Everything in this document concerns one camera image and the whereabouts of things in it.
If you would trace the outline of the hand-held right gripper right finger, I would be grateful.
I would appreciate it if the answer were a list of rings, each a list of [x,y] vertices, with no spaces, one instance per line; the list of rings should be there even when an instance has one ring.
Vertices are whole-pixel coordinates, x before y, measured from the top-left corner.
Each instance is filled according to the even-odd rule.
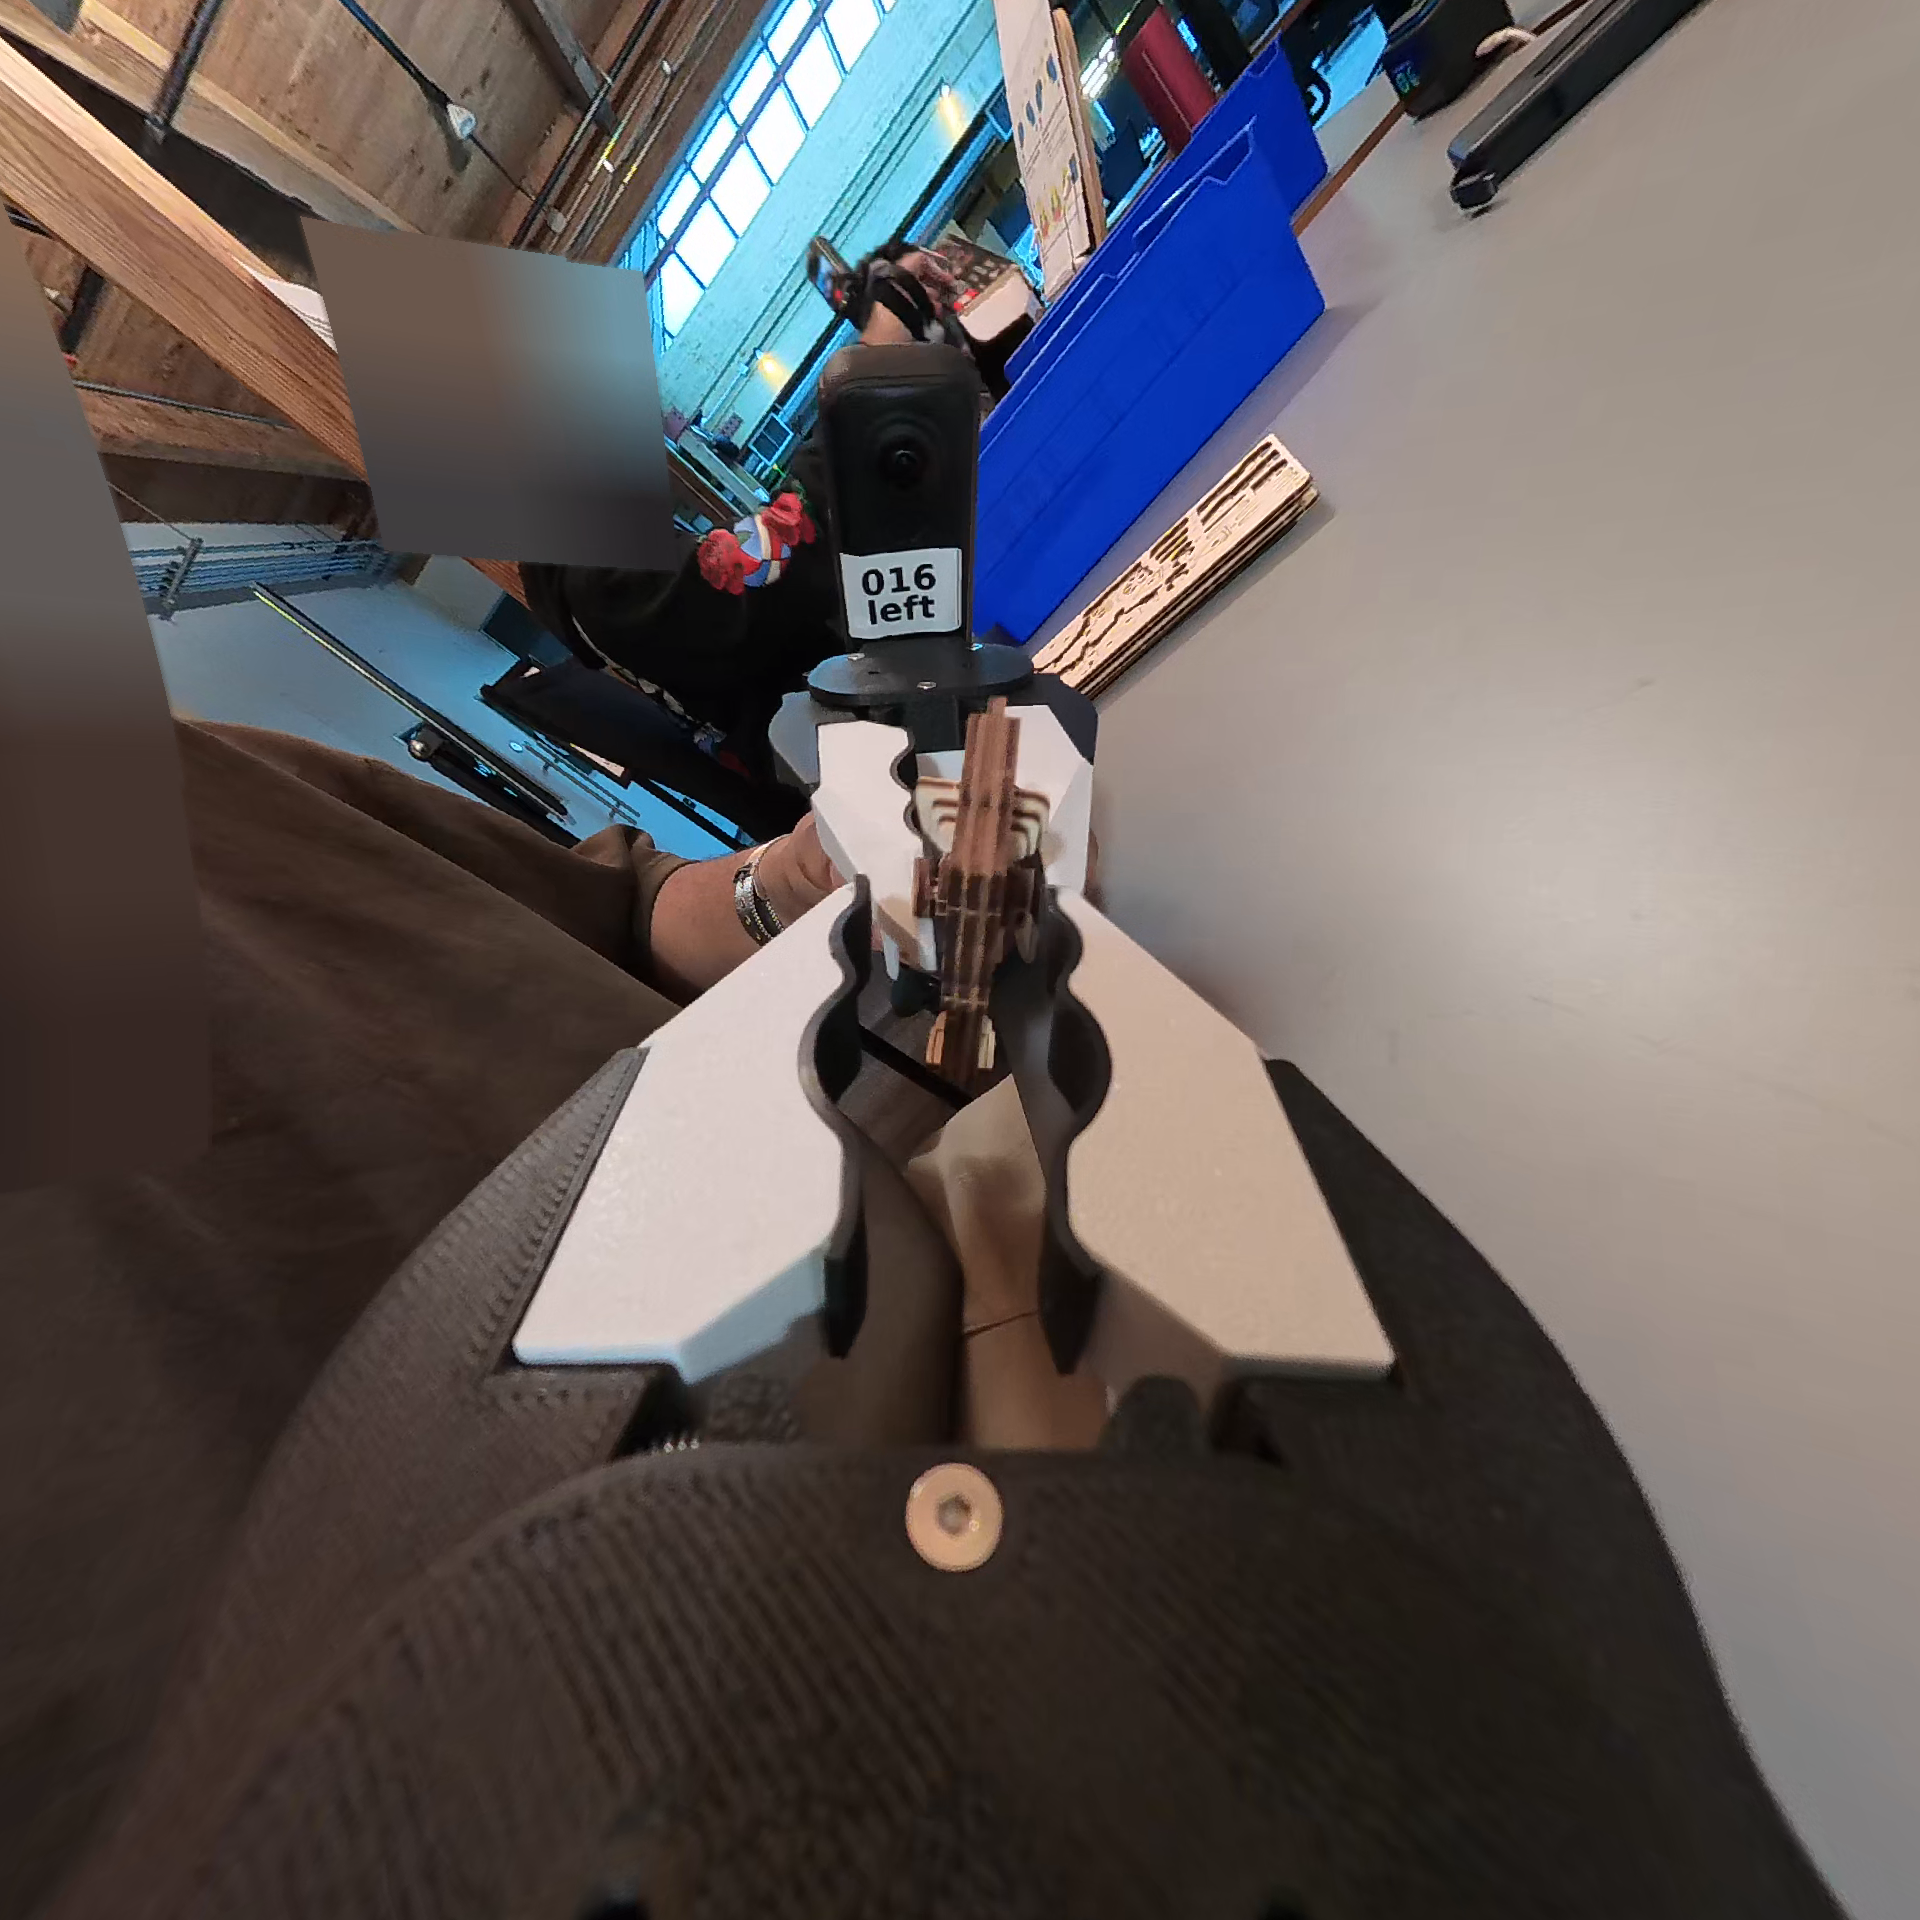
[[[1041,925],[1035,1149],[1041,1325],[1064,1375],[1393,1373],[1257,1044],[1078,894]]]

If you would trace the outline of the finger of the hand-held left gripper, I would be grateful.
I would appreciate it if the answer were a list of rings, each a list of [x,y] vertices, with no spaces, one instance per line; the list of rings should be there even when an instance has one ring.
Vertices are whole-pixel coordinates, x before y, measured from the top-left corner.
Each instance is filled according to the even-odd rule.
[[[825,724],[817,734],[822,776],[811,814],[834,869],[870,883],[872,919],[887,970],[940,973],[932,920],[915,912],[927,855],[916,814],[920,757],[890,724]]]
[[[1095,768],[1057,716],[1020,716],[1018,790],[1044,802],[1039,860],[1047,885],[1095,895],[1094,836]]]

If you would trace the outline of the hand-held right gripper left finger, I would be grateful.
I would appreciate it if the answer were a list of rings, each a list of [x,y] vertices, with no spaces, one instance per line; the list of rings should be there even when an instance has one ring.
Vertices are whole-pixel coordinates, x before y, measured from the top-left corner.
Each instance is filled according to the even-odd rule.
[[[662,1027],[513,1338],[522,1364],[700,1386],[793,1340],[851,1354],[870,1306],[857,1077],[865,880]]]

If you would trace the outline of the wooden puzzle model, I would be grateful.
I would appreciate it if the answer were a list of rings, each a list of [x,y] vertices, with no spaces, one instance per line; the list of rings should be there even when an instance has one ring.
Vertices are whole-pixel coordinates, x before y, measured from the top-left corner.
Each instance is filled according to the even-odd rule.
[[[992,983],[1010,949],[1028,956],[1043,883],[1049,802],[1020,787],[1022,724],[1006,698],[967,720],[962,770],[915,788],[923,855],[915,912],[932,925],[940,1014],[927,1064],[974,1090],[994,1061]]]

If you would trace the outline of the person's left forearm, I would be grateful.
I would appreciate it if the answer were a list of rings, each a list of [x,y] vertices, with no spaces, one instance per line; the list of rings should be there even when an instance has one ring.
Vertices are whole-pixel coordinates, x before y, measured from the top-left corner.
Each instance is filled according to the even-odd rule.
[[[647,930],[649,979],[675,1003],[691,1003],[754,958],[759,944],[737,907],[748,850],[684,860],[659,885]]]

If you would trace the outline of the person's left hand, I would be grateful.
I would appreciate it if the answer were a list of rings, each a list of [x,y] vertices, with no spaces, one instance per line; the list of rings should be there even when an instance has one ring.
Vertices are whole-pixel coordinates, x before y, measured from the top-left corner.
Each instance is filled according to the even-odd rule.
[[[758,892],[780,928],[798,925],[808,912],[831,899],[849,878],[832,864],[818,820],[806,814],[795,829],[759,853]]]

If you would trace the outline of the blue plastic bin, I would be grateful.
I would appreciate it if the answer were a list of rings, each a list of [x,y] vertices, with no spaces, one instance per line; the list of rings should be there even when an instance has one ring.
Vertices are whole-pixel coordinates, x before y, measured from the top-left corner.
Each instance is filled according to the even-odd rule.
[[[1319,320],[1295,214],[1327,175],[1274,43],[1016,352],[982,430],[979,631],[1031,640]]]

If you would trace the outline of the stack of wooden puzzle sheets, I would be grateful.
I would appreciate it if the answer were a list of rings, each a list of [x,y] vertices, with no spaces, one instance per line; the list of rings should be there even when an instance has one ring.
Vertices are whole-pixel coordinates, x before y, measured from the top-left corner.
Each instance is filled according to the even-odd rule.
[[[1288,538],[1314,502],[1310,471],[1267,434],[1035,651],[1035,670],[1088,698],[1118,686],[1188,614]]]

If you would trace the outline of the printed cardboard sign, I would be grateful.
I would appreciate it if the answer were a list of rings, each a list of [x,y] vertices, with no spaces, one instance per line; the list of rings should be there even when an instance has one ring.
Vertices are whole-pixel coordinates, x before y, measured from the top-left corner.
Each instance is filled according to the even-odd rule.
[[[1106,237],[1081,54],[1062,7],[994,3],[994,24],[1041,292],[1054,301]]]

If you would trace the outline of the red cylinder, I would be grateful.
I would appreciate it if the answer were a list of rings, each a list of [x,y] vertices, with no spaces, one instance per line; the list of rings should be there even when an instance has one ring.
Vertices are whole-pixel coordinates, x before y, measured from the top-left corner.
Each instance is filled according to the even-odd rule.
[[[1216,86],[1164,3],[1128,7],[1116,30],[1120,72],[1169,144],[1183,144],[1215,110]]]

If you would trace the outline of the black box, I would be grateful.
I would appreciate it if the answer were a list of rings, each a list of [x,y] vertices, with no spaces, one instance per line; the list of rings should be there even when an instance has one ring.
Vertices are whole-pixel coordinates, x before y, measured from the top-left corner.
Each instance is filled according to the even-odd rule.
[[[1451,104],[1492,61],[1535,40],[1507,3],[1417,3],[1386,23],[1382,68],[1407,119]]]

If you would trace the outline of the black keyboard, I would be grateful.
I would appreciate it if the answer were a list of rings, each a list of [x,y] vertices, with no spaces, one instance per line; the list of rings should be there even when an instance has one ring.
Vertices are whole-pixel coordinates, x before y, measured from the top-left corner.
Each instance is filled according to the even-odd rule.
[[[1507,83],[1447,148],[1450,198],[1463,212],[1492,206],[1499,186],[1602,96],[1698,3],[1591,3]]]

